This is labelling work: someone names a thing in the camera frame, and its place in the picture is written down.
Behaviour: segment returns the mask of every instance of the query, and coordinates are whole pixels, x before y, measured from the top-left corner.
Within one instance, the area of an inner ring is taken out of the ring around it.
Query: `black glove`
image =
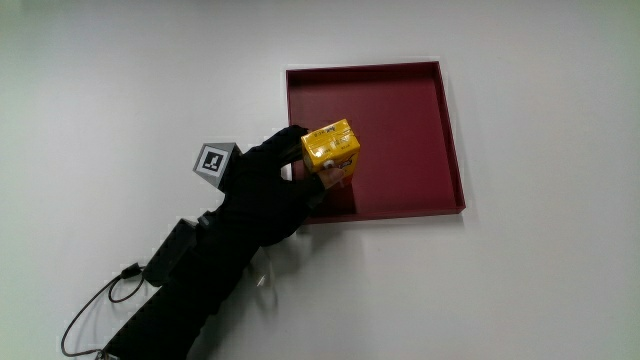
[[[301,159],[306,133],[299,126],[285,128],[229,164],[224,202],[201,217],[197,245],[107,344],[107,353],[124,360],[186,357],[258,248],[293,234],[309,215],[308,204],[344,176],[329,169],[300,182],[282,179],[282,166]]]

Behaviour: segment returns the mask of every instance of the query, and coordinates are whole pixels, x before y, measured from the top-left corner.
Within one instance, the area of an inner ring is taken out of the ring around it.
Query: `black sleeve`
[[[253,241],[210,230],[199,229],[199,245],[111,339],[106,353],[122,360],[186,358],[207,317],[218,312],[258,249]]]

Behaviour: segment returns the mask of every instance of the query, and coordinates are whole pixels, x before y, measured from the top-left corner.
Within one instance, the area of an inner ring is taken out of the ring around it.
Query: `white surface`
[[[285,126],[288,64],[425,55],[468,208],[303,229],[277,306],[245,280],[190,358],[640,358],[637,1],[0,3],[0,358],[63,358],[103,281],[217,206],[197,153]]]

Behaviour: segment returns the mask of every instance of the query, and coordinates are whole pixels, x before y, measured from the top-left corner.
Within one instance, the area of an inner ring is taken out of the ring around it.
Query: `gloved hand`
[[[201,217],[197,245],[107,344],[107,353],[124,360],[186,357],[258,248],[293,234],[314,198],[344,176],[341,169],[328,169],[300,182],[282,179],[282,166],[302,158],[300,137],[306,133],[299,126],[285,128],[229,164],[224,202]]]

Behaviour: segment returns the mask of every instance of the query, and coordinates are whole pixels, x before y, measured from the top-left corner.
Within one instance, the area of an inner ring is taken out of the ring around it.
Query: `finger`
[[[292,125],[278,131],[261,145],[253,147],[247,153],[266,152],[278,159],[299,160],[302,158],[302,151],[299,146],[300,138],[306,134],[307,129],[298,125]]]
[[[329,189],[333,185],[337,184],[344,177],[344,170],[338,168],[326,169],[318,172],[320,180],[325,189]]]
[[[318,174],[291,182],[292,195],[295,202],[306,202],[311,197],[322,194],[325,191],[324,183]]]

